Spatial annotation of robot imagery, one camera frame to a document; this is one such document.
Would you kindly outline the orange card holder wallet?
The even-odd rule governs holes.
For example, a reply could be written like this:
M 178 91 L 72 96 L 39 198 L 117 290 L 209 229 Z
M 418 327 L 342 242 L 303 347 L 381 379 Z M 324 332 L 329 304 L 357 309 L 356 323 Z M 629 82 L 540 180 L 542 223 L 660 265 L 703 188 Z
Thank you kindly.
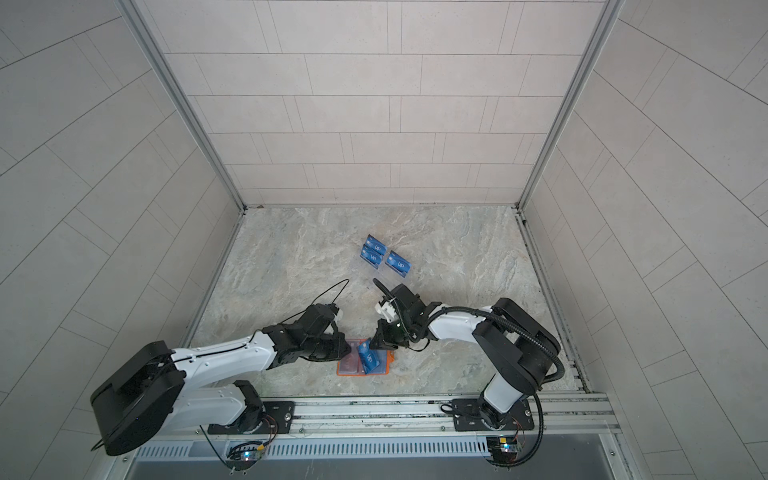
M 374 368 L 371 368 L 371 363 L 366 362 L 365 356 L 360 353 L 359 345 L 362 343 L 364 343 L 364 340 L 347 340 L 351 352 L 338 362 L 336 368 L 336 374 L 338 376 L 382 376 L 389 373 L 390 365 L 395 359 L 394 352 L 387 350 L 371 350 L 370 355 L 375 358 L 375 362 L 373 363 Z

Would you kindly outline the clear acrylic card display stand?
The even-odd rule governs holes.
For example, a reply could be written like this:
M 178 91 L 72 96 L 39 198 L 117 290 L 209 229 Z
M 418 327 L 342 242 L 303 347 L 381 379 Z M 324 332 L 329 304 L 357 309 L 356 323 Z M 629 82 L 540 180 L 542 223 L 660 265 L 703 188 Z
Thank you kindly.
M 387 288 L 403 284 L 416 291 L 415 267 L 409 258 L 393 250 L 384 242 L 368 234 L 362 241 L 359 251 L 360 260 Z

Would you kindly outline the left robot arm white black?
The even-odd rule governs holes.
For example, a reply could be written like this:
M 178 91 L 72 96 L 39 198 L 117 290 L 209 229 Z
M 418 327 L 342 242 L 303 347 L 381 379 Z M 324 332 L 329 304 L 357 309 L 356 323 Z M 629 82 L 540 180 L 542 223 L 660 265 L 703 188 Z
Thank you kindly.
M 110 456 L 137 449 L 159 433 L 210 425 L 217 433 L 256 431 L 267 415 L 244 374 L 299 359 L 336 362 L 351 348 L 334 303 L 313 304 L 292 323 L 278 323 L 233 341 L 172 349 L 162 341 L 142 347 L 91 394 L 101 438 Z

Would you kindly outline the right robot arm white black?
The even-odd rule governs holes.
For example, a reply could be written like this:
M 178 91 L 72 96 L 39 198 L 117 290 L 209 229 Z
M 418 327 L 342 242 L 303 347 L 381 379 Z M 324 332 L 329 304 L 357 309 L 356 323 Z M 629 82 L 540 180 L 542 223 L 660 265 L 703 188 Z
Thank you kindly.
M 464 341 L 481 348 L 495 374 L 480 394 L 474 416 L 491 429 L 511 423 L 513 407 L 565 374 L 557 339 L 509 298 L 482 308 L 425 304 L 403 284 L 392 289 L 378 279 L 373 284 L 383 298 L 375 306 L 380 319 L 370 339 L 371 348 L 397 350 L 440 340 Z

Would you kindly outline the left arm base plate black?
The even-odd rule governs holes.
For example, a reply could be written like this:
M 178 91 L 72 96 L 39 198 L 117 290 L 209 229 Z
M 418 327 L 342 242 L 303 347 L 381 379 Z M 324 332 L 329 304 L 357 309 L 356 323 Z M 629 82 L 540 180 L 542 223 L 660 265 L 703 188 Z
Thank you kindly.
M 292 401 L 267 401 L 260 410 L 248 406 L 231 424 L 211 424 L 206 432 L 212 435 L 274 435 L 290 432 L 296 404 Z

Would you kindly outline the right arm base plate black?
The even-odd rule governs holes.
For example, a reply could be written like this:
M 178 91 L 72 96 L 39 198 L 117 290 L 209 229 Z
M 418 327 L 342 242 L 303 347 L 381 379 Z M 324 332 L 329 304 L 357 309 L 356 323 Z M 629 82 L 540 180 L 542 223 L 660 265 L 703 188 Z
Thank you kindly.
M 453 418 L 458 432 L 530 431 L 535 429 L 532 409 L 528 400 L 518 400 L 509 411 L 500 413 L 479 398 L 455 398 L 440 407 Z

